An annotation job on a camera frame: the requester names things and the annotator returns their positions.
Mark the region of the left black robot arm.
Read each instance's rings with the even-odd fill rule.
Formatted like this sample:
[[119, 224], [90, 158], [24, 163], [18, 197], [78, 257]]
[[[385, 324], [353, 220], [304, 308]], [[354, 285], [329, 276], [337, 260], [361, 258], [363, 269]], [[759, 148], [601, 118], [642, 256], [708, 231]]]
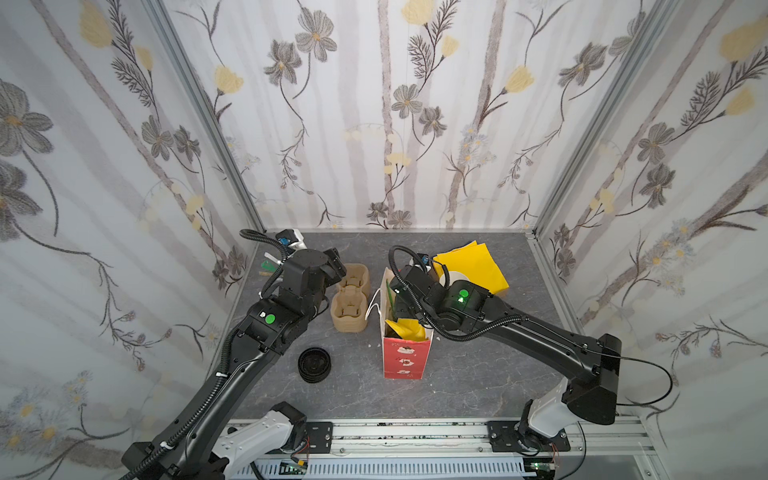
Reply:
[[217, 367], [182, 412], [152, 441], [135, 442], [123, 454], [127, 479], [228, 479], [258, 456], [301, 441], [306, 418], [286, 402], [246, 428], [227, 428], [253, 386], [320, 315], [327, 289], [347, 269], [337, 249], [304, 248], [291, 229], [278, 239], [252, 229], [240, 235], [276, 248], [278, 268], [226, 335]]

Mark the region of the single yellow paper napkin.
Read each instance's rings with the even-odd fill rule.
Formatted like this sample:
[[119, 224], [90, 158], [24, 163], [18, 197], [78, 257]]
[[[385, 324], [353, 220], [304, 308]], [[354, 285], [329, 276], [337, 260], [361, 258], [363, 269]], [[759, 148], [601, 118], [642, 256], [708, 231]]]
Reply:
[[387, 338], [410, 342], [423, 342], [427, 340], [426, 329], [418, 320], [407, 318], [386, 320], [385, 325], [385, 336]]

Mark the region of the green straw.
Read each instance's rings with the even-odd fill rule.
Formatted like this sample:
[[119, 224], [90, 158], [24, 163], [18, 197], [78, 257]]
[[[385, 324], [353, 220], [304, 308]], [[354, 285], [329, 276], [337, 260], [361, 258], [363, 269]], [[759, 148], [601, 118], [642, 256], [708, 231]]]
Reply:
[[386, 293], [387, 293], [387, 299], [388, 299], [388, 305], [389, 305], [389, 319], [393, 322], [396, 322], [398, 320], [396, 310], [395, 310], [396, 294], [392, 290], [389, 280], [386, 281]]

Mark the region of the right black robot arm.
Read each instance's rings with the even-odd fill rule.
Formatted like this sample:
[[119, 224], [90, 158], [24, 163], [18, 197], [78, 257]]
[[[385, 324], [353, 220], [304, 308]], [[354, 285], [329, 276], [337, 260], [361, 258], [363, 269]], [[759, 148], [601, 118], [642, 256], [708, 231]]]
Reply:
[[388, 251], [395, 298], [408, 316], [454, 342], [488, 337], [542, 362], [562, 375], [549, 393], [526, 403], [517, 432], [541, 442], [580, 422], [609, 426], [619, 400], [621, 341], [580, 335], [531, 316], [469, 280], [439, 282], [413, 250]]

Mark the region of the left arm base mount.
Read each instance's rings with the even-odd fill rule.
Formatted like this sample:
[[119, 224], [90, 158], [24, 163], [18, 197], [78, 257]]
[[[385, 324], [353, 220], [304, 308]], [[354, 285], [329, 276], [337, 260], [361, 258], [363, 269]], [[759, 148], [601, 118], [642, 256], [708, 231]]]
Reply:
[[323, 455], [331, 452], [334, 424], [332, 422], [304, 422], [295, 426], [288, 441], [281, 448], [291, 455]]

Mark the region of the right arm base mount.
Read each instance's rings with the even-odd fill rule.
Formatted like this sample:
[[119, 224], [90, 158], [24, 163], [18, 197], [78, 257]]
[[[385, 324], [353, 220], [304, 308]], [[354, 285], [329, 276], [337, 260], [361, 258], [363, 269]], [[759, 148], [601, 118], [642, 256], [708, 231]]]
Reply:
[[494, 453], [518, 453], [523, 456], [569, 452], [567, 434], [561, 430], [553, 438], [545, 438], [533, 431], [523, 432], [519, 421], [488, 421], [487, 433]]

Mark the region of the red white paper bag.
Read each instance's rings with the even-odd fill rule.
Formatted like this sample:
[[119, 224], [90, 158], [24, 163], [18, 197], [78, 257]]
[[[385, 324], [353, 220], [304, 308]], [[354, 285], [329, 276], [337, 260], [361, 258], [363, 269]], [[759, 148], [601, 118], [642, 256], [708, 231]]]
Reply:
[[424, 376], [429, 357], [433, 333], [426, 330], [427, 340], [410, 342], [385, 336], [385, 321], [389, 319], [389, 305], [386, 293], [386, 281], [394, 278], [386, 267], [379, 287], [374, 292], [367, 311], [367, 320], [374, 320], [380, 337], [382, 352], [382, 370], [385, 379], [421, 380]]

